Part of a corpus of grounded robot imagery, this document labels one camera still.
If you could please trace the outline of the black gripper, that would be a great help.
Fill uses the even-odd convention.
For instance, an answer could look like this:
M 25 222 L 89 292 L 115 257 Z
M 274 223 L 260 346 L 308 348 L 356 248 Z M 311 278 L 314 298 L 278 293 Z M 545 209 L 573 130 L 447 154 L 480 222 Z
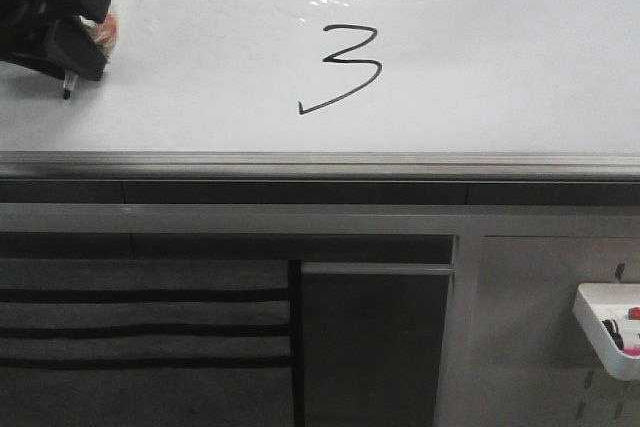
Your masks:
M 106 55 L 82 16 L 103 22 L 112 0 L 1 0 L 1 60 L 63 80 L 67 73 L 100 81 Z

